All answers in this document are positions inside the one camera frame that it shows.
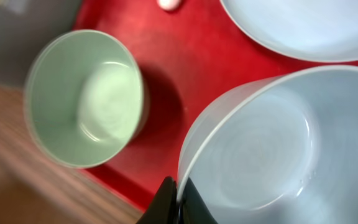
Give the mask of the light blue bowl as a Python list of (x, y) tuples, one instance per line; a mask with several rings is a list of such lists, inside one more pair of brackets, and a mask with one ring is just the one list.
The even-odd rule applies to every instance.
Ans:
[(178, 163), (217, 223), (358, 223), (358, 67), (237, 86), (191, 125)]

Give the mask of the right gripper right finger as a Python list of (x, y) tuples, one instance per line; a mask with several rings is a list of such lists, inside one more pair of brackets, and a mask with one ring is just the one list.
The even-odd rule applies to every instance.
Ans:
[(179, 224), (217, 224), (191, 179), (188, 179), (178, 215)]

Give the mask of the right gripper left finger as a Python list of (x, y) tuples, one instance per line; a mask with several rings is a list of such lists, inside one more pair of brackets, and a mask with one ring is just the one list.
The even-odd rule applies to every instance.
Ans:
[(176, 215), (177, 184), (164, 178), (148, 209), (136, 224), (173, 224)]

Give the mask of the white plastic fork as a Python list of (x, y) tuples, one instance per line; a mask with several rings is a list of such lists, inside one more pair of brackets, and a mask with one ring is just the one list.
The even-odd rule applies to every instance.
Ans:
[(182, 0), (157, 0), (158, 6), (164, 11), (174, 11), (177, 9)]

